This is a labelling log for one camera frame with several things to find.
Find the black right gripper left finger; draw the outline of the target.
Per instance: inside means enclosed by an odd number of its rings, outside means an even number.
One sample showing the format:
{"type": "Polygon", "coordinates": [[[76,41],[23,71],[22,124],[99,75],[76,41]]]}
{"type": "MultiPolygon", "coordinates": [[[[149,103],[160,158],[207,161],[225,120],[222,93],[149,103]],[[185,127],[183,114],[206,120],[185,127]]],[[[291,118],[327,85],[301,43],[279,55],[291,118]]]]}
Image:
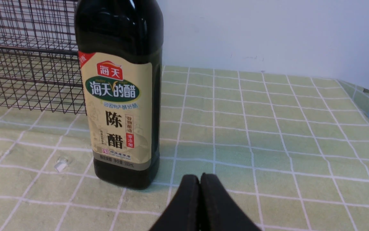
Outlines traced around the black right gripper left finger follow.
{"type": "Polygon", "coordinates": [[[195,175],[184,175],[175,196],[151,231],[198,231],[200,183],[195,175]]]}

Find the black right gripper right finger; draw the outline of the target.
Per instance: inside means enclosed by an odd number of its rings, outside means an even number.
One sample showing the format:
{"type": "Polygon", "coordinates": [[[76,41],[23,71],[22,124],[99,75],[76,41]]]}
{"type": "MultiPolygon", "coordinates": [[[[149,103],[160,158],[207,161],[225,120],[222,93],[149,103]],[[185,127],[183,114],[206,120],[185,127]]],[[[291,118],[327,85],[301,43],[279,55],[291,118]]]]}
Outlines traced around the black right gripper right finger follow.
{"type": "Polygon", "coordinates": [[[260,231],[242,211],[215,174],[200,179],[199,228],[201,231],[260,231]]]}

